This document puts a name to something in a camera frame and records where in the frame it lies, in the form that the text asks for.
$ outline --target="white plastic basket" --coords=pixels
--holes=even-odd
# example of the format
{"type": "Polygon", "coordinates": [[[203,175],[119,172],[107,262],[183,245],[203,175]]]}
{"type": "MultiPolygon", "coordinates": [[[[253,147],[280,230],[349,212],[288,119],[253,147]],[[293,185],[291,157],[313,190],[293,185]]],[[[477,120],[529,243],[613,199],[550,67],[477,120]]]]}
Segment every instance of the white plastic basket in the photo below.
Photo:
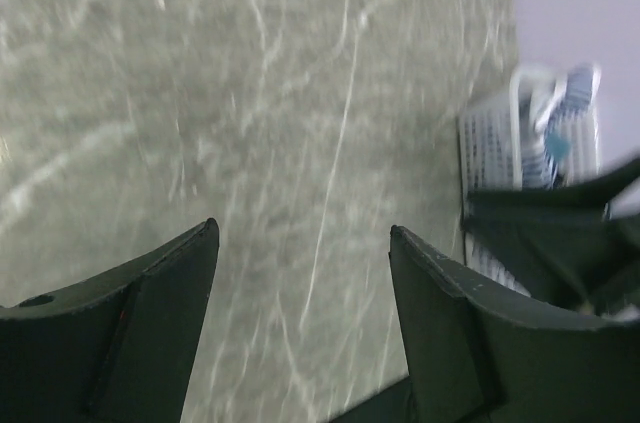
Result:
{"type": "MultiPolygon", "coordinates": [[[[522,188],[521,102],[536,86],[551,85],[558,76],[549,68],[520,66],[506,88],[462,112],[459,134],[463,201],[472,189],[522,188]]],[[[570,152],[561,166],[566,181],[575,182],[597,173],[598,126],[594,105],[585,115],[563,122],[558,133],[571,143],[570,152]]],[[[466,212],[466,204],[463,204],[463,212],[466,212]]],[[[469,268],[528,294],[498,260],[474,242],[471,235],[465,235],[465,259],[469,268]]]]}

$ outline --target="marble floor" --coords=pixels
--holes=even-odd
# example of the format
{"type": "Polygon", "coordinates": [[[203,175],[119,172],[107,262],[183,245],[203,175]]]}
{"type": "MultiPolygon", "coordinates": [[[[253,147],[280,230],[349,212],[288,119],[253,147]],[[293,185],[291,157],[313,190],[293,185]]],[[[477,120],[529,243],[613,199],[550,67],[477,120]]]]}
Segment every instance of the marble floor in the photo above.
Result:
{"type": "Polygon", "coordinates": [[[461,255],[455,117],[511,0],[0,0],[0,304],[214,216],[183,422],[318,422],[406,371],[387,250],[461,255]]]}

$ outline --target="black object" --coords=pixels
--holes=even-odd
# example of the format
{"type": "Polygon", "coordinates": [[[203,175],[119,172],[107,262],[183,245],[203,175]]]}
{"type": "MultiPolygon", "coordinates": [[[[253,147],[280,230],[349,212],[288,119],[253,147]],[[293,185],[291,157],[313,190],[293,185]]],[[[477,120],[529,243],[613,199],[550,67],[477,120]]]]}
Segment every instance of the black object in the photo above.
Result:
{"type": "Polygon", "coordinates": [[[390,261],[409,379],[335,422],[638,421],[640,323],[522,296],[401,227],[392,228],[390,261]],[[413,418],[397,409],[411,402],[408,387],[413,418]]]}
{"type": "Polygon", "coordinates": [[[539,300],[615,313],[640,288],[640,215],[609,220],[609,202],[640,177],[640,158],[554,190],[475,191],[463,228],[539,300]]]}
{"type": "Polygon", "coordinates": [[[93,278],[0,307],[0,421],[179,422],[218,246],[210,219],[93,278]]]}

